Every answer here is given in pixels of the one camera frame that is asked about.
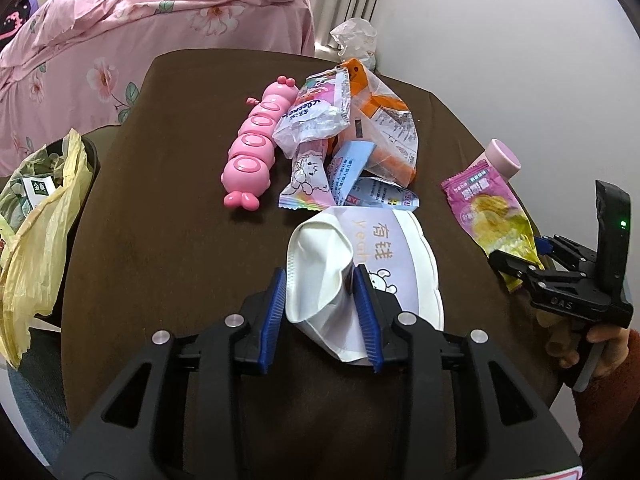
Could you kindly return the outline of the white paper bowl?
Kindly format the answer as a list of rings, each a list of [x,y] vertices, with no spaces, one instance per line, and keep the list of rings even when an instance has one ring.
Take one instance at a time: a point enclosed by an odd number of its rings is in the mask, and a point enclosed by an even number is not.
[[[343,363],[369,363],[357,307],[362,286],[393,295],[436,330],[445,325],[436,258],[410,211],[319,212],[291,235],[285,274],[288,322]]]

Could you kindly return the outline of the pink yellow chip bag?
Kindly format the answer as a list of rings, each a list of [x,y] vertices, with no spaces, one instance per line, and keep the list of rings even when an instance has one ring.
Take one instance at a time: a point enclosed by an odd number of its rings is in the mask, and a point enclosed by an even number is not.
[[[440,187],[457,222],[486,256],[500,250],[538,269],[544,267],[528,215],[487,160],[442,181]]]

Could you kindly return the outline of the green white milk carton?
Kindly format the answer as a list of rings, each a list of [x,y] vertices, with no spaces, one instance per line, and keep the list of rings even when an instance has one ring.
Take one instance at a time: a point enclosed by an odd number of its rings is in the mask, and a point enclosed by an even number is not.
[[[22,183],[25,196],[32,209],[35,209],[56,190],[56,185],[51,176],[24,177]]]

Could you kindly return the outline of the yellow plastic trash bag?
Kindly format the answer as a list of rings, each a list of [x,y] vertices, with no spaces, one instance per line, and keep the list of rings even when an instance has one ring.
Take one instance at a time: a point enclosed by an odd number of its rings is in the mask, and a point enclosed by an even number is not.
[[[67,239],[94,177],[74,129],[62,153],[28,155],[1,191],[1,354],[19,368],[32,320],[51,315],[67,260]]]

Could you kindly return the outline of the pink cartoon candy wrapper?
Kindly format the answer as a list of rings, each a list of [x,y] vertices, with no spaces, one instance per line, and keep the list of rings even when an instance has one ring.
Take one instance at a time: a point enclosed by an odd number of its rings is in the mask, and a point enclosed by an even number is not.
[[[323,210],[335,205],[324,169],[327,150],[326,140],[299,145],[292,159],[290,182],[279,195],[280,208]]]

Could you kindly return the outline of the pink cylindrical jar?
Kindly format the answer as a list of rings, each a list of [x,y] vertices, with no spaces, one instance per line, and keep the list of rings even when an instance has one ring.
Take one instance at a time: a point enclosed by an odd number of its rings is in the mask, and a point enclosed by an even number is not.
[[[491,139],[480,158],[485,159],[507,181],[513,178],[522,168],[520,160],[499,139]]]

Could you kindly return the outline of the white blue printed wrapper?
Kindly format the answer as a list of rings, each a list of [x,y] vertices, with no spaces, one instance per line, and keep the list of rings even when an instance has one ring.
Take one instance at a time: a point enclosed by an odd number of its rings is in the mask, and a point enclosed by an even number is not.
[[[376,177],[360,177],[349,191],[347,206],[415,211],[420,198],[408,188]]]

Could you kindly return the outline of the pink caterpillar toy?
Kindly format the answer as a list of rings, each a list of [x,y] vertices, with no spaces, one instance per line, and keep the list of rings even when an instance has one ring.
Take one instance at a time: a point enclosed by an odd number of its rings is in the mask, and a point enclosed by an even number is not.
[[[250,107],[232,142],[220,175],[226,191],[224,206],[255,211],[259,199],[271,185],[270,170],[276,162],[273,133],[292,107],[298,93],[294,78],[279,76],[262,92],[260,99],[246,99]]]

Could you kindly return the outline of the light blue paper packet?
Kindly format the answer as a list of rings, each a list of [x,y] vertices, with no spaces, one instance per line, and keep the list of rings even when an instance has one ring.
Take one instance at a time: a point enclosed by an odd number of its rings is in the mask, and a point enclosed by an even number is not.
[[[336,206],[343,206],[375,149],[370,141],[346,141],[331,159],[326,175]]]

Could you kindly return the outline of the silver pink cookie wrapper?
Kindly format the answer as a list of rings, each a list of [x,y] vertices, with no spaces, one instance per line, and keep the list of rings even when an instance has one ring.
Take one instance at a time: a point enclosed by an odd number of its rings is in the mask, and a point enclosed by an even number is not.
[[[337,136],[349,126],[351,99],[346,67],[308,76],[292,107],[279,119],[274,142],[292,158],[303,143]]]

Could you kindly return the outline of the orange white snack bag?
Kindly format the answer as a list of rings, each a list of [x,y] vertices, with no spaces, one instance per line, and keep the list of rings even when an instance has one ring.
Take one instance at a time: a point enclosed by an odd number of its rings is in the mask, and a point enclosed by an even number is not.
[[[356,58],[340,64],[348,70],[350,123],[335,139],[337,152],[347,141],[375,144],[365,170],[408,188],[416,177],[419,138],[408,105]]]

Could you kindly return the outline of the white plastic bag on floor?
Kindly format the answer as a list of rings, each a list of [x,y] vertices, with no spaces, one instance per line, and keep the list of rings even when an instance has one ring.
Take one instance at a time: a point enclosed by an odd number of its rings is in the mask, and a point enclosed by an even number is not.
[[[337,55],[343,61],[356,58],[368,70],[375,70],[378,32],[364,18],[350,18],[330,31],[337,45]]]

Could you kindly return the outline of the pink floral bed duvet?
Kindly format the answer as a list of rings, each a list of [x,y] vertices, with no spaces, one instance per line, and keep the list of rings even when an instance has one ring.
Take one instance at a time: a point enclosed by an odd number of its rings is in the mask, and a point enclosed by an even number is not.
[[[309,0],[48,0],[1,52],[1,173],[70,130],[124,122],[154,58],[314,53]]]

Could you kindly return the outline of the black pink kitty blanket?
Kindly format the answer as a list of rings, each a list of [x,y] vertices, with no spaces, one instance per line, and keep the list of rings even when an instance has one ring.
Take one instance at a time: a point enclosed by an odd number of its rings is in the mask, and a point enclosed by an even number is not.
[[[3,15],[0,28],[0,49],[4,49],[17,32],[39,8],[37,0],[16,0]]]

